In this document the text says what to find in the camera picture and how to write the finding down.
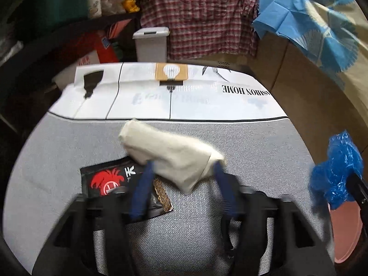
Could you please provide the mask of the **blue plastic bag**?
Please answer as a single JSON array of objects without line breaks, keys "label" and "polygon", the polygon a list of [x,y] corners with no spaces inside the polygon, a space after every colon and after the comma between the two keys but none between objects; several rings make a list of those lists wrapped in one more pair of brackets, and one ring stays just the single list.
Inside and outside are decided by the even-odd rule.
[{"label": "blue plastic bag", "polygon": [[309,192],[315,205],[328,202],[331,210],[336,210],[346,201],[353,201],[346,183],[355,173],[362,177],[363,158],[350,134],[343,131],[329,139],[327,160],[313,167],[309,179]]}]

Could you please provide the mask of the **cream paper bag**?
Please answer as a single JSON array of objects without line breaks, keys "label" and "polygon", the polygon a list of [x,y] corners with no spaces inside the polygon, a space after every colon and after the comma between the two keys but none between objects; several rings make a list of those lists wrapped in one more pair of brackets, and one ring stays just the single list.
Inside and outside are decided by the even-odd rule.
[{"label": "cream paper bag", "polygon": [[118,138],[138,163],[153,161],[154,172],[171,181],[186,195],[198,181],[213,176],[213,165],[226,158],[197,138],[158,130],[138,120],[127,121]]}]

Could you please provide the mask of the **white lidded trash bin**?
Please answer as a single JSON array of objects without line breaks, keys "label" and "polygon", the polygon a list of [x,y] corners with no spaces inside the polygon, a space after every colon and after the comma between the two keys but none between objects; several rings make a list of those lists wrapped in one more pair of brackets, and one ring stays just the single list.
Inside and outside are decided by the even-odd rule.
[{"label": "white lidded trash bin", "polygon": [[133,34],[139,62],[166,62],[168,27],[147,27]]}]

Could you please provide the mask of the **black red crab packet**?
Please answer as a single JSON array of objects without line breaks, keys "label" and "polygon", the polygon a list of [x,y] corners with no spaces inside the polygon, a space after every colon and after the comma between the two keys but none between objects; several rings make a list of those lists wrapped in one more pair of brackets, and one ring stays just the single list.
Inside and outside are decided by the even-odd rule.
[{"label": "black red crab packet", "polygon": [[[129,156],[80,168],[82,193],[88,198],[100,198],[114,192],[117,188],[131,189],[134,184],[138,183],[144,170],[144,165],[137,163]],[[155,176],[152,179],[151,193],[147,200],[144,219],[161,216],[172,210],[172,202],[164,185]]]}]

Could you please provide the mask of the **pink plastic basin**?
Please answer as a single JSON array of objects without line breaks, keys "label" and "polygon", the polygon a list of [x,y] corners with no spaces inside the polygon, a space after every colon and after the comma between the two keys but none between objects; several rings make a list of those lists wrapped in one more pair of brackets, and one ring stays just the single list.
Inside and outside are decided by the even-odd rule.
[{"label": "pink plastic basin", "polygon": [[342,264],[353,253],[362,231],[360,207],[357,202],[346,201],[336,210],[329,210],[334,236],[334,261]]}]

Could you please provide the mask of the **cream tablecloth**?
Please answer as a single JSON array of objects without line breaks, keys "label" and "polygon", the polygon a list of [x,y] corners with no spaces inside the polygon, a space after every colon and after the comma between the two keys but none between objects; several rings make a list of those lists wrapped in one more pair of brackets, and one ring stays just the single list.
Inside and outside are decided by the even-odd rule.
[{"label": "cream tablecloth", "polygon": [[367,18],[356,0],[259,0],[253,27],[292,42],[367,118]]}]

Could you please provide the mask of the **black metal shelf rack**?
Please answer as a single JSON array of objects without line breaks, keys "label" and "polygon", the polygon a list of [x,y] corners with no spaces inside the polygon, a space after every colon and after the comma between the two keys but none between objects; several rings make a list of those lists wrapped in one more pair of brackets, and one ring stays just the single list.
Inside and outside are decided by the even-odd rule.
[{"label": "black metal shelf rack", "polygon": [[54,77],[96,52],[101,63],[118,62],[111,43],[118,41],[124,60],[135,61],[132,35],[141,12],[128,13],[124,0],[101,0],[102,16],[39,27],[14,3],[1,23],[1,125],[20,136],[32,131],[60,97]]}]

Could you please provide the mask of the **blue patterned cloth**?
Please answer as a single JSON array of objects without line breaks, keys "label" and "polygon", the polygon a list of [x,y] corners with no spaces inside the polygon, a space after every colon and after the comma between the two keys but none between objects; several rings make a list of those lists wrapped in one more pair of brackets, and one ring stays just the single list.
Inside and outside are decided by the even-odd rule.
[{"label": "blue patterned cloth", "polygon": [[259,0],[252,26],[290,40],[318,67],[332,73],[348,70],[357,60],[355,24],[337,10],[354,0]]}]

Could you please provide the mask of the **red plaid shirt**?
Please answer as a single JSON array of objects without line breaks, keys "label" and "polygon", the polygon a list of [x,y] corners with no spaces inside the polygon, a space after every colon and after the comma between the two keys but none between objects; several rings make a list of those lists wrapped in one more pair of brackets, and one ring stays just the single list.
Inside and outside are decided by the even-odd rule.
[{"label": "red plaid shirt", "polygon": [[170,60],[256,55],[259,0],[140,0],[140,6],[143,28],[168,27]]}]

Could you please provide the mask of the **yellow toy on shelf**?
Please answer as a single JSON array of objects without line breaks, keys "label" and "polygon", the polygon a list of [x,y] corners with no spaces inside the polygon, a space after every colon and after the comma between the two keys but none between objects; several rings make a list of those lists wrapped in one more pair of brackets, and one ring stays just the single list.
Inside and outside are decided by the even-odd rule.
[{"label": "yellow toy on shelf", "polygon": [[140,8],[137,6],[135,0],[124,0],[122,6],[128,13],[139,12]]}]

